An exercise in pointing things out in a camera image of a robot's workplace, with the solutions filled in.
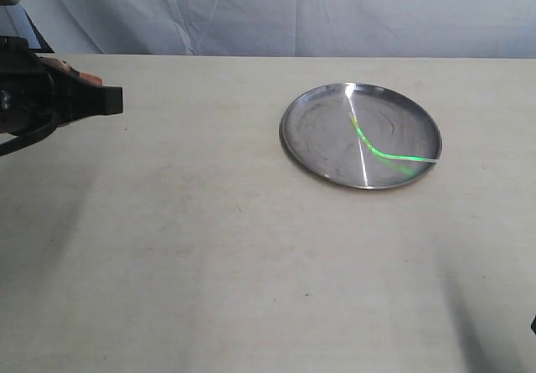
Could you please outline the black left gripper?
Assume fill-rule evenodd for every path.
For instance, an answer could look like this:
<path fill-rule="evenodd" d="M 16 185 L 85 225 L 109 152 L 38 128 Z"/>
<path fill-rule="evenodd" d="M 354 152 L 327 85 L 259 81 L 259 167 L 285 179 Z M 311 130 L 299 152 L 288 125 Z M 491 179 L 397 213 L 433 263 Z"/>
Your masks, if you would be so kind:
<path fill-rule="evenodd" d="M 26 39 L 1 37 L 1 132 L 23 134 L 53 119 L 59 126 L 123 113 L 122 88 L 103 85 L 64 60 L 37 56 Z"/>

